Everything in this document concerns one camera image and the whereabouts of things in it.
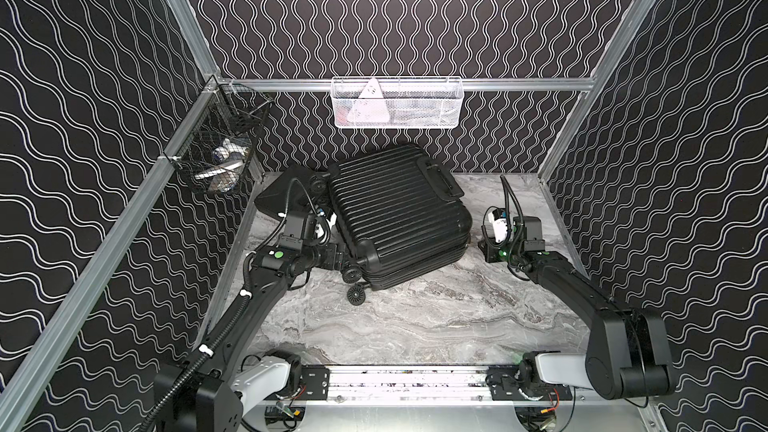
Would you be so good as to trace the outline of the black hard-shell suitcase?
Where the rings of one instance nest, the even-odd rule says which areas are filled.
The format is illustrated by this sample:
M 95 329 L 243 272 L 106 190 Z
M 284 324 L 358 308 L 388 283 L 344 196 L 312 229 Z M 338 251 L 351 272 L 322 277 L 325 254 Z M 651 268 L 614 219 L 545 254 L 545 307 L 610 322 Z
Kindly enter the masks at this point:
M 349 259 L 348 301 L 460 260 L 472 216 L 450 170 L 416 144 L 399 144 L 329 165 L 327 193 Z

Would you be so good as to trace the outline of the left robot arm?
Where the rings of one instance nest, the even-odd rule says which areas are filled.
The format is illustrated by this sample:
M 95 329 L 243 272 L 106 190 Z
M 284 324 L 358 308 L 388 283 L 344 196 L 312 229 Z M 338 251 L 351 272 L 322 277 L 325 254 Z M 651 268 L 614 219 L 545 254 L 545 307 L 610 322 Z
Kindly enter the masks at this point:
M 297 277 L 315 268 L 340 270 L 346 247 L 280 238 L 260 246 L 243 264 L 243 286 L 235 300 L 178 365 L 165 365 L 153 384 L 154 405 L 141 431 L 236 431 L 246 394 L 235 390 L 243 351 Z

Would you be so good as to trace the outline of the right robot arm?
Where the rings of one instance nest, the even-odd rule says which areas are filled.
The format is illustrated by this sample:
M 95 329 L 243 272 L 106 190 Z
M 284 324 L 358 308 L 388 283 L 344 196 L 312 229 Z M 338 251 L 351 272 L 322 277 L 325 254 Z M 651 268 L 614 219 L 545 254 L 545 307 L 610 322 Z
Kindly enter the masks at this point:
M 671 394 L 674 367 L 660 314 L 605 295 L 566 256 L 545 250 L 542 241 L 531 250 L 527 246 L 522 239 L 483 238 L 478 244 L 488 263 L 504 262 L 514 276 L 553 293 L 590 333 L 584 354 L 526 353 L 515 376 L 521 392 L 539 396 L 549 386 L 562 385 L 593 390 L 606 400 Z

